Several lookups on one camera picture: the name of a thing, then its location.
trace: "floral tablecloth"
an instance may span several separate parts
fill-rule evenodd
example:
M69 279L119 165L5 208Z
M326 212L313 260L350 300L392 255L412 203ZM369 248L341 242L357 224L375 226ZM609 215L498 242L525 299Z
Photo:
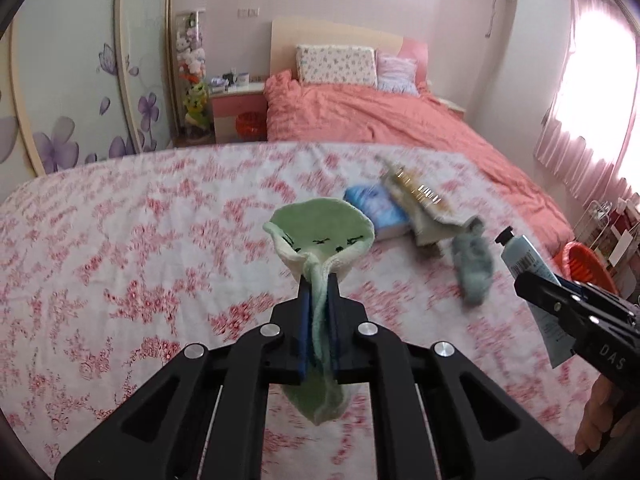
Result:
M376 154L428 174L495 237L536 238L462 155L349 144L245 144L128 156L24 184L0 206L0 408L40 466L60 457L185 344L235 341L297 286L262 231L272 211L374 182ZM565 445L596 377L551 370L499 247L483 306L460 300L449 243L377 242L341 285L406 341L449 340ZM272 386L263 477L374 478L366 387L314 427Z

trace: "headboard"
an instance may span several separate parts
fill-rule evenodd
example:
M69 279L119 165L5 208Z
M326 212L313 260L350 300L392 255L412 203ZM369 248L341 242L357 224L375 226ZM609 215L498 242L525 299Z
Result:
M297 16L280 17L271 22L270 74L288 68L293 77L297 77L296 46L301 43L370 46L387 54L412 57L418 60L416 80L425 81L426 79L428 60L426 43L370 28L309 20Z

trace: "barcode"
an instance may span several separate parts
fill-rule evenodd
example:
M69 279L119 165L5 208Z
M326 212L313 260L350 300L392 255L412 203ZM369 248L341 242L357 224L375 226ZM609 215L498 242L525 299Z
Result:
M513 272L516 276L521 275L525 270L529 270L536 263L536 259L531 253L525 254L513 266Z

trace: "pink curtain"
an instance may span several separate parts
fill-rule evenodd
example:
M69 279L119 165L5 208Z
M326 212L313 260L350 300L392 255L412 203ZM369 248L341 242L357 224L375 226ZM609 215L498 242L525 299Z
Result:
M535 157L585 205L627 198L619 175L634 126L636 37L612 0L571 0L562 79Z

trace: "finger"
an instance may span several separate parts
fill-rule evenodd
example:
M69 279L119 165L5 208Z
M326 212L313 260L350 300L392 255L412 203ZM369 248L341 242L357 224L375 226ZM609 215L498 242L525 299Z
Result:
M600 448L602 433L591 423L591 421L587 417L583 418L582 422L580 423L578 434L592 451L597 451Z
M613 423L613 408L608 404L600 405L592 397L584 407L584 413L601 433L610 430Z
M600 375L591 387L591 399L598 404L604 404L610 399L613 389L613 383L604 375Z
M575 448L574 453L576 455L582 455L585 451L589 449L589 446L586 445L585 441L580 436L580 433L575 436Z
M618 423L611 430L611 437L616 438L623 434L625 434L626 430L629 429L631 424L635 423L638 420L638 416L640 415L640 408L636 408L627 413L624 417L622 417Z

